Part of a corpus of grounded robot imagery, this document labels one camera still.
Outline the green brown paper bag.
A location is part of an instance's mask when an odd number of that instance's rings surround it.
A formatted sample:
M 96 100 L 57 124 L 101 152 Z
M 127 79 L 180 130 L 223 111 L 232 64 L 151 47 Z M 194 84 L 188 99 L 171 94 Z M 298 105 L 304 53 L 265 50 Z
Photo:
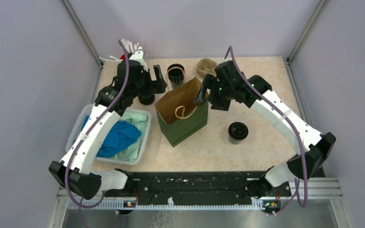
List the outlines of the green brown paper bag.
M 155 110 L 161 132 L 172 147 L 177 146 L 201 128 L 208 121 L 208 94 L 204 102 L 195 102 L 201 89 L 201 81 L 194 77 L 173 89 L 155 103 Z

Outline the black cup lid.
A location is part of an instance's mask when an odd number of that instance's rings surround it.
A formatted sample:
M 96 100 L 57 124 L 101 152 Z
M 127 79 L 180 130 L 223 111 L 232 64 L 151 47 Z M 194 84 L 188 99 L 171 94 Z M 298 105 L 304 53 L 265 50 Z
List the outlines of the black cup lid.
M 231 139 L 242 141 L 248 134 L 248 127 L 242 122 L 233 122 L 228 127 L 228 134 Z

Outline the black printed coffee cup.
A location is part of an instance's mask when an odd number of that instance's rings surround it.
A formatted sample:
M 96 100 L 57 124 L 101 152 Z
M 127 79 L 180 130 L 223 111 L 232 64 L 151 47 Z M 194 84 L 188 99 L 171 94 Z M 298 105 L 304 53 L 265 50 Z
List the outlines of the black printed coffee cup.
M 238 139 L 234 139 L 234 138 L 229 138 L 229 141 L 232 144 L 240 144 L 241 142 L 243 142 L 243 140 L 238 140 Z

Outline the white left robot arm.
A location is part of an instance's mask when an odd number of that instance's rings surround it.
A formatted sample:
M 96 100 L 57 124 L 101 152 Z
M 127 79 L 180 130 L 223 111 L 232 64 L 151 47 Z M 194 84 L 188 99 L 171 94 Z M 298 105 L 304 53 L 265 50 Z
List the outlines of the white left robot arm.
M 116 190 L 121 196 L 133 192 L 131 177 L 122 170 L 92 172 L 92 165 L 111 128 L 121 119 L 135 98 L 145 105 L 154 101 L 155 94 L 166 91 L 161 67 L 145 69 L 137 60 L 122 61 L 110 85 L 103 87 L 94 101 L 90 116 L 70 150 L 52 161 L 49 172 L 59 185 L 67 189 L 70 198 L 78 195 L 85 200 L 98 193 Z

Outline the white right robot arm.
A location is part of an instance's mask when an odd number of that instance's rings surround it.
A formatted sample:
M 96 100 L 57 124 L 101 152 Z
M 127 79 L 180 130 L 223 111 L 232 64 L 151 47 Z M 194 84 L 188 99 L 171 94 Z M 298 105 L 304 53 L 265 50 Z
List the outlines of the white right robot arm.
M 215 72 L 216 76 L 205 76 L 195 101 L 209 101 L 212 109 L 222 111 L 228 111 L 231 101 L 245 104 L 268 120 L 296 153 L 263 174 L 260 191 L 272 196 L 289 180 L 308 180 L 328 158 L 336 137 L 330 132 L 321 133 L 301 119 L 261 76 L 246 78 L 231 60 L 218 65 Z

